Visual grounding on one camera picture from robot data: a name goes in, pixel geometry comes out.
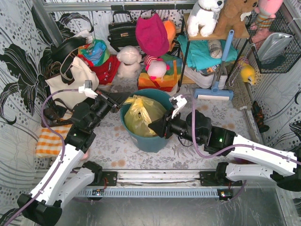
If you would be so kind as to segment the teal trash bin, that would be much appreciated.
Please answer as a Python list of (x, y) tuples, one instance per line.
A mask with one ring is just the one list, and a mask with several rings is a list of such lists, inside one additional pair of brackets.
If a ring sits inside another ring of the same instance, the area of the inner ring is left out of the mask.
[[(172, 107), (172, 104), (169, 101), (170, 95), (167, 94), (164, 91), (158, 90), (158, 89), (141, 89), (138, 90), (130, 95), (130, 97), (133, 97), (134, 95), (148, 97), (150, 99), (153, 99), (157, 102), (159, 102), (166, 110), (170, 109)], [(140, 135), (134, 134), (126, 125), (125, 122), (125, 115), (128, 112), (131, 104), (124, 103), (121, 110), (120, 110), (120, 119), (122, 125), (125, 127), (126, 131), (130, 135), (130, 139), (134, 143), (134, 145), (147, 153), (157, 153), (161, 149), (163, 149), (167, 143), (168, 139), (160, 138), (159, 136), (154, 137), (143, 137)]]

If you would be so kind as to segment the yellow trash bag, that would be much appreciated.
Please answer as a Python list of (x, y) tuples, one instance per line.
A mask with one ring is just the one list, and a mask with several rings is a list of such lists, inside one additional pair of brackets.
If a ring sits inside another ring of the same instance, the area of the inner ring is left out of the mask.
[(124, 116), (129, 131), (141, 137), (157, 136), (148, 125), (160, 119), (166, 112), (166, 108), (161, 103), (148, 97), (133, 95), (123, 105), (129, 106)]

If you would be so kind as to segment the blue floor mop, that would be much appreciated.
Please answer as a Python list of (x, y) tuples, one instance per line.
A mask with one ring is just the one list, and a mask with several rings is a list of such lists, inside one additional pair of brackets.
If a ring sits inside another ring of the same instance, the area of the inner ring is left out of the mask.
[(217, 76), (215, 83), (211, 86), (210, 89), (202, 89), (202, 88), (197, 88), (194, 91), (194, 97), (196, 99), (203, 99), (203, 100), (221, 100), (221, 101), (231, 101), (233, 99), (234, 93), (231, 90), (223, 90), (219, 89), (219, 83), (220, 83), (220, 78), (222, 75), (222, 71), (224, 68), (225, 61), (227, 59), (231, 42), (234, 37), (234, 30), (230, 30), (228, 37), (225, 42), (224, 50), (222, 53), (222, 61), (220, 64), (220, 69), (218, 70)]

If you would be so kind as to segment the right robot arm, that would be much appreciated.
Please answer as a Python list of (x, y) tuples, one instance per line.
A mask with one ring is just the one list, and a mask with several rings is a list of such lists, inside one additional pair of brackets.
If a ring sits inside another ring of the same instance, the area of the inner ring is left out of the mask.
[(204, 158), (225, 156), (248, 161), (247, 164), (220, 162), (208, 175), (201, 172), (201, 185), (225, 186), (238, 181), (267, 180), (278, 187), (301, 190), (301, 152), (286, 152), (258, 144), (237, 133), (213, 126), (211, 119), (199, 111), (191, 112), (185, 120), (180, 115), (166, 113), (148, 125), (159, 137), (177, 135), (191, 141), (195, 148), (203, 146)]

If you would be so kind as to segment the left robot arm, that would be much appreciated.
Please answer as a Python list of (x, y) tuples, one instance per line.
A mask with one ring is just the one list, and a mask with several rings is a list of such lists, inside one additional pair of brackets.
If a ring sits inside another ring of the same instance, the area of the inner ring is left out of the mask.
[(41, 226), (54, 226), (64, 206), (84, 187), (107, 184), (102, 167), (92, 161), (85, 162), (71, 179), (68, 176), (93, 143), (95, 127), (109, 112), (118, 112), (130, 95), (130, 92), (94, 93), (92, 105), (83, 101), (74, 106), (73, 125), (63, 139), (57, 159), (36, 187), (17, 200), (24, 217)]

